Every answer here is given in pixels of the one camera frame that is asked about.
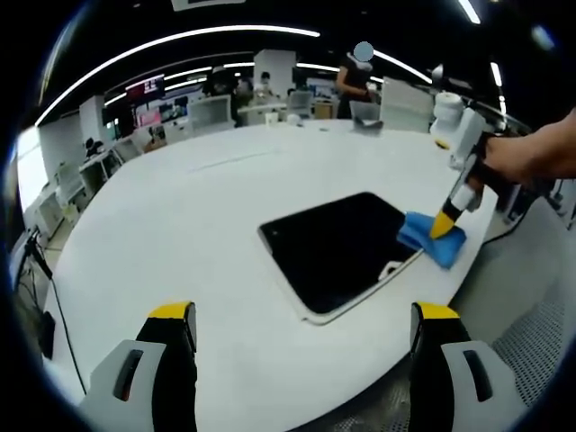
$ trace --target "blue cloth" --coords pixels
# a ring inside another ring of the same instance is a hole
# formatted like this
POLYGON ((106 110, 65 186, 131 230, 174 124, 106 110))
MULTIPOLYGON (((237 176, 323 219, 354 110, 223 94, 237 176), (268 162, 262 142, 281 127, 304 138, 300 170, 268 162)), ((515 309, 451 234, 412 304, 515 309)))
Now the blue cloth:
POLYGON ((403 245, 415 250, 424 249, 442 268, 450 268, 458 258, 458 252, 466 241, 466 234, 454 227, 441 238, 430 238, 434 218, 425 214, 408 212, 404 225, 396 238, 403 245))

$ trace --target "mesh panel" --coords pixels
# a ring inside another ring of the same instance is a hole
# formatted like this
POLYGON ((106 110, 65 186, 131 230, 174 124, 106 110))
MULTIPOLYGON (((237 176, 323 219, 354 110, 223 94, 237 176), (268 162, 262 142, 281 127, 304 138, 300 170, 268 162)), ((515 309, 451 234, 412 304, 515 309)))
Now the mesh panel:
POLYGON ((492 348, 514 371, 522 401, 530 407, 560 360, 564 305, 551 293, 518 319, 492 348))

